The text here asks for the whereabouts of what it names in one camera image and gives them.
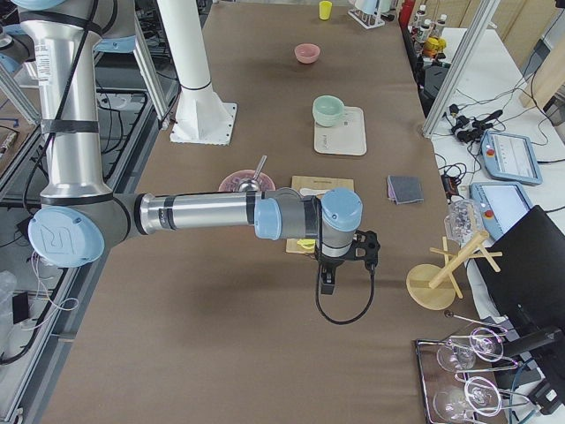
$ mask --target table surface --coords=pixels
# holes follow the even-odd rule
[[[366,31],[334,8],[214,4],[204,30],[216,92],[237,102],[228,147],[173,144],[164,132],[139,184],[154,194],[214,191],[268,155],[277,186],[293,175],[352,178],[361,229],[381,243],[373,307],[338,327],[316,311],[316,264],[252,228],[161,232],[116,247],[44,416],[61,422],[424,422],[413,340],[460,327],[408,295],[408,271],[441,244],[447,205],[420,135],[419,107],[396,23]],[[314,42],[313,65],[293,56]],[[313,150],[312,101],[336,95],[365,113],[367,153]],[[396,206],[387,175],[421,179],[425,201]],[[366,302],[360,263],[337,271],[322,302],[338,319]],[[470,292],[453,309],[475,314]]]
[[[465,30],[462,28],[446,28],[443,35],[448,42],[446,56],[452,57],[456,47],[462,40]],[[503,108],[501,121],[507,127],[505,133],[522,134],[530,137],[531,141],[538,143],[534,145],[534,152],[539,161],[551,161],[565,158],[565,145],[556,133],[551,123],[545,119],[536,108],[527,110],[520,103],[521,91],[515,91],[514,95],[507,94],[492,102],[476,104],[476,101],[493,99],[498,94],[505,93],[517,84],[518,87],[525,88],[522,74],[517,69],[510,54],[507,52],[500,37],[494,30],[486,30],[483,39],[478,46],[477,54],[469,62],[468,68],[463,74],[459,87],[452,98],[452,102],[460,107],[465,107],[463,114],[467,117],[478,117],[482,114],[490,114],[497,109]],[[472,170],[474,160],[467,153],[465,146],[449,134],[450,126],[443,120],[436,129],[439,135],[433,136],[433,146],[436,153],[444,156],[448,163],[462,162]],[[437,158],[438,166],[443,166],[442,158]],[[543,209],[553,209],[565,205],[565,191],[563,191],[563,181],[565,181],[565,163],[555,163],[551,165],[540,165],[544,182],[541,185],[524,185],[524,189],[533,204],[539,204]],[[468,175],[463,179],[463,187],[471,181],[484,182],[491,181],[484,169],[479,170],[474,176]],[[565,231],[565,210],[550,214],[556,225]],[[485,318],[487,316],[499,315],[494,306],[482,276],[478,272],[474,261],[470,262],[468,278],[473,291],[478,314]],[[528,393],[536,383],[526,384],[519,391]],[[518,415],[523,418],[530,411],[530,407],[518,408]],[[552,415],[542,416],[537,414],[528,422],[531,424],[548,424],[565,422],[565,407],[562,405]]]

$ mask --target black monitor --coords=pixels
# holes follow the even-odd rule
[[[565,339],[539,342],[539,335],[551,332],[547,329],[565,332],[565,236],[535,206],[488,250],[502,252],[495,258],[499,273],[486,260],[477,260],[494,304],[523,340],[537,340],[525,350],[565,403]]]

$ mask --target white table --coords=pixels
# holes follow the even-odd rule
[[[455,54],[456,47],[462,40],[464,32],[465,30],[462,28],[445,29],[443,35],[448,42],[448,47],[445,51],[448,60]],[[451,103],[456,103],[460,107],[461,105],[474,103],[474,101],[466,95],[476,101],[493,99],[496,95],[512,89],[521,78],[522,74],[518,71],[516,64],[510,57],[498,34],[494,30],[486,30],[478,46],[477,53],[470,61],[468,69],[463,75]],[[525,88],[525,82],[523,80],[522,85],[519,87]],[[515,117],[525,111],[525,108],[519,101],[520,94],[520,91],[515,91],[513,96],[504,95],[498,100],[487,104],[474,104],[466,107],[461,114],[466,117],[480,118],[483,114],[485,114],[483,116],[485,117],[495,110],[504,108],[504,113],[501,116],[501,121],[504,121],[509,117]],[[545,120],[539,125],[544,118],[539,110],[528,110],[523,115],[520,115],[520,117],[505,122],[505,133],[525,135],[530,137],[532,142],[544,144],[546,143],[546,139],[540,132],[541,129],[547,137],[547,144],[545,146],[534,146],[537,159],[539,161],[551,161],[565,158],[565,145],[551,123]],[[448,123],[447,119],[443,119],[440,125],[438,125],[438,128],[435,130],[435,135],[432,137],[435,152],[445,157],[448,163],[465,163],[469,170],[473,170],[474,160],[467,152],[466,145],[455,137],[448,135],[450,134],[450,129],[451,125]],[[477,144],[473,147],[472,151],[477,153],[478,149],[479,145]],[[438,166],[445,164],[440,157],[437,157],[437,163]],[[543,184],[524,186],[531,201],[534,204],[539,204],[545,210],[565,205],[565,190],[563,189],[563,181],[565,181],[565,163],[540,165],[540,167],[544,179]],[[474,176],[466,175],[463,178],[462,185],[459,186],[461,195],[467,197],[467,187],[471,182],[489,180],[491,180],[491,178],[484,169],[477,172]],[[561,231],[565,232],[565,210],[554,212],[550,214],[550,216]],[[485,283],[474,265],[474,261],[469,265],[468,277],[479,315],[483,318],[500,315],[488,296]],[[519,391],[528,393],[535,385],[536,383],[526,384],[522,386]],[[516,413],[522,419],[529,410],[529,408],[517,408]],[[565,406],[560,406],[558,410],[550,416],[543,416],[538,413],[528,422],[531,424],[561,424],[565,422]]]

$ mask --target green bowl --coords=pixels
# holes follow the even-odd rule
[[[322,95],[314,100],[312,114],[314,121],[321,126],[334,126],[343,118],[345,106],[332,95]]]

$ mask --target bottle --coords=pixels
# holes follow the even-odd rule
[[[445,21],[447,19],[448,15],[440,15],[440,18],[437,20],[435,26],[433,27],[432,34],[430,35],[431,37],[437,38],[438,40],[441,38],[441,35],[443,34],[443,28],[445,28]]]
[[[426,5],[421,4],[420,8],[414,13],[414,20],[412,21],[412,30],[411,34],[415,35],[418,33],[418,29],[424,22],[424,16],[426,15]]]
[[[430,36],[432,32],[432,21],[430,19],[426,19],[420,28],[418,28],[418,33],[416,34],[416,42],[420,44],[424,44],[427,40],[427,37]]]
[[[400,25],[400,27],[408,27],[408,22],[410,21],[410,16],[412,16],[415,3],[416,0],[404,0],[403,8],[400,10],[400,15],[398,17],[398,25]]]

